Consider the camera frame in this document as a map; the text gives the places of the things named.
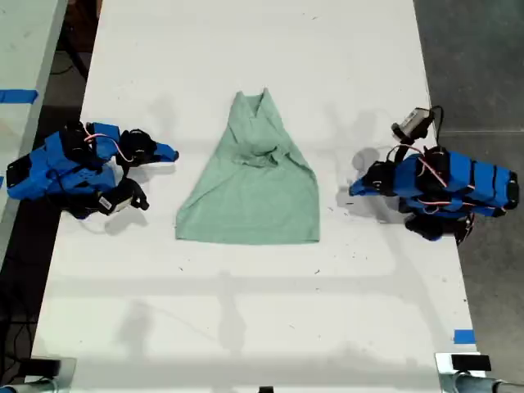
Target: black wire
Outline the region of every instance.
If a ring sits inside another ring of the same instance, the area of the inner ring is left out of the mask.
[[[65,74],[66,72],[71,71],[71,70],[73,69],[73,67],[74,67],[73,65],[70,65],[69,67],[67,67],[67,68],[66,68],[65,70],[63,70],[63,71],[51,72],[51,73],[49,73],[49,74],[50,74],[50,75],[63,75],[63,74]]]
[[[20,291],[19,287],[14,286],[14,287],[12,287],[10,289],[11,289],[10,293],[12,294],[12,297],[9,296],[10,298],[7,298],[8,296],[7,296],[7,294],[5,292],[1,292],[0,291],[0,301],[2,302],[2,305],[4,306],[4,309],[7,311],[7,314],[8,314],[7,320],[1,322],[1,323],[5,323],[5,325],[4,325],[5,326],[5,330],[4,330],[4,333],[3,333],[3,337],[0,337],[0,381],[2,381],[3,378],[7,375],[7,373],[9,373],[21,361],[20,360],[20,356],[18,354],[17,342],[18,342],[18,339],[20,338],[21,333],[24,331],[24,328],[27,330],[27,334],[28,334],[28,338],[29,338],[29,351],[32,350],[33,343],[34,343],[33,333],[31,332],[30,325],[35,324],[35,323],[32,323],[30,321],[29,307],[25,303],[25,299],[24,299],[23,295],[21,294],[21,291]],[[13,351],[14,351],[14,354],[7,353],[7,348],[6,348],[7,336],[8,336],[8,333],[9,333],[9,327],[13,324],[13,322],[12,322],[12,308],[11,308],[10,300],[17,300],[22,305],[22,307],[24,309],[24,313],[25,313],[25,323],[18,323],[17,322],[17,324],[20,324],[20,328],[18,329],[18,332],[16,333],[16,335],[13,338]],[[13,363],[8,368],[6,368],[6,365],[5,365],[5,358],[6,357],[11,359],[11,360],[13,360]],[[17,377],[18,377],[18,374],[15,373],[11,377],[10,381],[8,382],[8,384],[13,382],[15,380],[15,378],[17,378]]]
[[[440,116],[439,116],[439,123],[438,125],[435,122],[435,140],[436,144],[439,144],[439,137],[440,137],[440,129],[442,128],[442,123],[444,123],[444,108],[440,105],[432,106],[430,111],[435,112],[435,109],[439,110]]]

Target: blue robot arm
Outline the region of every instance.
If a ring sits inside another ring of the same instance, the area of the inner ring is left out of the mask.
[[[118,184],[107,164],[113,156],[124,169]],[[146,210],[145,194],[127,178],[129,168],[177,159],[177,151],[139,129],[120,135],[111,124],[68,124],[42,147],[9,164],[7,192],[18,200],[47,197],[79,219],[93,211],[109,215],[127,204]]]

